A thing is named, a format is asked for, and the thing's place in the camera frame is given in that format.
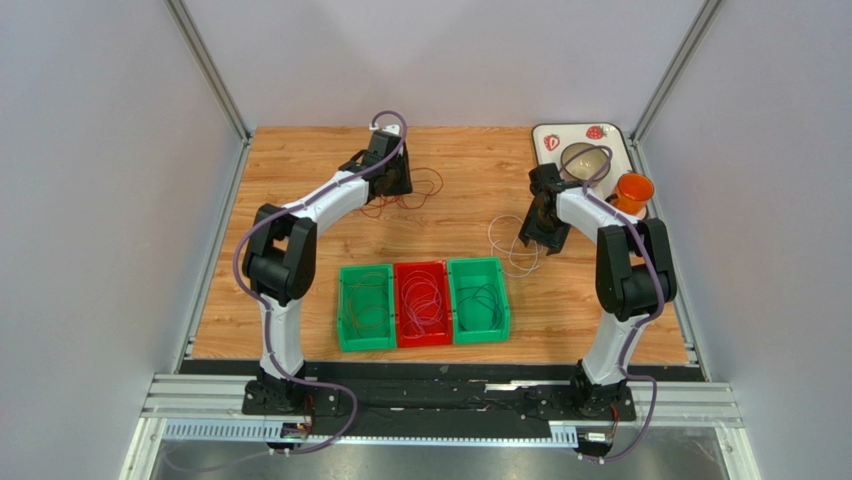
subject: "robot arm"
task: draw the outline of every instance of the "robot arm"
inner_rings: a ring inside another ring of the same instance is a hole
[[[580,182],[563,181],[554,164],[533,169],[530,190],[535,198],[519,238],[524,244],[535,240],[550,255],[562,250],[573,226],[597,245],[595,289],[603,313],[592,348],[572,381],[576,410],[594,417],[626,394],[622,367],[645,329],[642,320],[657,309],[652,273],[647,265],[631,264],[631,254],[639,255],[639,249],[625,222],[642,237],[666,302],[674,299],[677,283],[665,224],[626,214],[616,217],[598,205],[599,199],[589,198],[593,191],[581,187]]]
[[[412,191],[408,153],[404,147],[397,158],[374,174],[344,182],[347,177],[390,155],[401,140],[398,133],[396,125],[374,132],[367,150],[356,154],[331,180],[305,198],[280,208],[266,204],[257,212],[255,225],[283,209],[291,210],[252,235],[242,265],[243,274],[251,281],[251,289],[272,306],[268,317],[262,315],[263,328],[269,332],[278,362],[290,375],[297,375],[305,361],[299,338],[302,300],[314,280],[318,238],[334,222],[373,198]],[[306,207],[310,203],[307,199],[314,196],[318,196],[318,200]],[[274,245],[276,240],[284,239],[288,241],[286,250]],[[263,350],[261,368],[266,375],[281,380],[266,342],[263,342]]]

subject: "bowl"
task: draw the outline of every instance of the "bowl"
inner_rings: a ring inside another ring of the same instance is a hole
[[[565,147],[565,150],[562,150],[562,156],[559,161],[559,168],[562,168],[562,165],[565,164],[566,161],[570,160],[571,157],[577,155],[581,151],[594,147],[591,143],[578,142],[572,143]],[[590,150],[579,157],[577,157],[574,161],[572,161],[565,170],[562,172],[562,178],[568,181],[571,180],[580,180],[585,182],[592,175],[595,174],[603,164],[606,163],[606,153],[603,150],[595,149]],[[609,170],[612,168],[612,163],[607,165],[606,170],[604,170],[601,175],[595,179],[594,182],[591,183],[591,186],[595,186],[600,183],[601,180],[606,178],[609,174]]]

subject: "wooden tabletop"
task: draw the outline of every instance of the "wooden tabletop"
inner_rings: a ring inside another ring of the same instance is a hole
[[[379,218],[352,212],[320,238],[317,273],[302,309],[302,350],[322,360],[406,360],[509,363],[574,363],[591,346],[601,307],[594,288],[595,246],[578,231],[562,253],[541,258],[525,278],[507,277],[512,309],[509,341],[473,345],[343,353],[337,332],[340,267],[443,260],[491,255],[486,231],[498,215],[526,215],[531,195],[527,173],[534,166],[530,128],[411,128],[411,168],[429,167],[443,176],[443,190],[421,209],[389,205]],[[366,148],[364,128],[260,128],[254,139],[236,204],[198,330],[195,358],[260,358],[257,303],[236,285],[231,257],[262,204],[301,198]],[[434,179],[427,170],[414,181]],[[415,191],[428,190],[428,183]],[[509,245],[519,223],[501,221],[494,238]],[[520,251],[528,252],[520,246]],[[504,269],[512,271],[505,255]],[[522,257],[523,262],[531,258]],[[687,361],[674,309],[645,331],[634,363]]]

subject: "green plastic tray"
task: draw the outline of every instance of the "green plastic tray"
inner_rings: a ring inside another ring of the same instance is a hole
[[[391,266],[343,267],[339,283],[337,336],[340,349],[357,352],[396,348]],[[350,300],[360,328],[352,321]]]
[[[511,315],[500,259],[448,260],[447,273],[453,304],[453,343],[507,340]]]

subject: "white cord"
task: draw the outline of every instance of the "white cord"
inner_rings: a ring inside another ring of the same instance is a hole
[[[531,274],[534,270],[538,269],[538,267],[539,267],[538,256],[541,255],[541,253],[544,251],[544,247],[542,247],[541,245],[536,243],[534,253],[515,253],[515,244],[518,243],[518,237],[517,236],[515,237],[514,240],[512,240],[512,246],[509,247],[509,250],[506,250],[506,249],[500,247],[499,245],[497,245],[498,243],[500,243],[500,241],[494,240],[493,238],[491,238],[491,229],[494,227],[494,224],[497,222],[497,220],[500,220],[501,218],[514,218],[515,220],[518,221],[518,223],[521,224],[521,226],[523,226],[523,224],[524,224],[524,221],[521,220],[520,217],[518,217],[516,215],[500,215],[499,217],[495,217],[494,220],[491,220],[491,224],[488,225],[488,242],[491,244],[491,255],[494,256],[494,250],[495,249],[498,252],[506,253],[506,254],[509,255],[509,263],[513,267],[517,268],[518,270],[523,270],[524,272],[526,272],[526,273],[523,273],[523,274],[515,274],[515,273],[509,273],[509,272],[503,270],[504,275],[509,276],[509,277],[515,277],[515,278],[526,277],[527,275]],[[514,257],[535,257],[535,260],[533,261],[533,264],[532,264],[531,267],[524,267],[522,265],[518,265],[517,263],[515,263],[515,261],[512,260],[513,256]]]

